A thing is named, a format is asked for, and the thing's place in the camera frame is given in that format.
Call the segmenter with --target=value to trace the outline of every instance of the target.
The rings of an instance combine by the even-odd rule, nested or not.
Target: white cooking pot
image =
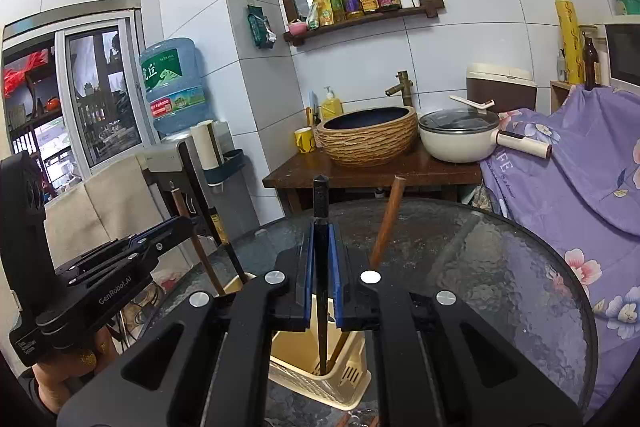
[[[486,111],[494,105],[493,100],[480,104],[455,95],[449,98],[471,108],[440,110],[420,117],[420,140],[431,156],[445,162],[471,163],[491,155],[498,145],[539,158],[551,156],[549,144],[501,131],[498,115]]]

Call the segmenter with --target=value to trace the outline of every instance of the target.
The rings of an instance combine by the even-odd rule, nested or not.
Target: pot handle
[[[470,105],[471,107],[475,107],[479,110],[484,110],[495,105],[495,102],[493,100],[489,100],[489,102],[484,103],[471,102],[471,100],[467,100],[466,98],[462,98],[461,96],[457,96],[455,94],[450,94],[449,98],[451,100],[455,100],[456,102],[466,103],[466,105]]]
[[[539,140],[521,136],[508,131],[498,131],[495,142],[503,147],[515,149],[537,156],[538,158],[551,158],[551,145]]]

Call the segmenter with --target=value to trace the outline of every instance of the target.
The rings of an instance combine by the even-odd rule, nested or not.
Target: table leg
[[[447,201],[458,201],[458,186],[457,185],[443,185],[442,186],[442,199]]]
[[[296,188],[278,188],[278,196],[280,201],[284,203],[284,213],[287,217],[294,216],[302,212],[300,204],[300,196]]]

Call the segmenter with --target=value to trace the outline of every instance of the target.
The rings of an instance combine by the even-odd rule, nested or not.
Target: wooden countertop
[[[433,158],[416,140],[412,149],[389,163],[373,167],[338,165],[322,149],[298,153],[262,180],[266,188],[312,188],[318,174],[329,177],[331,188],[389,187],[396,174],[412,186],[464,185],[482,180],[478,163],[445,163]]]

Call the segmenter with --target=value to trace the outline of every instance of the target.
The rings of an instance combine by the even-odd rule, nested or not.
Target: black microwave door
[[[640,87],[640,24],[607,25],[611,78]]]

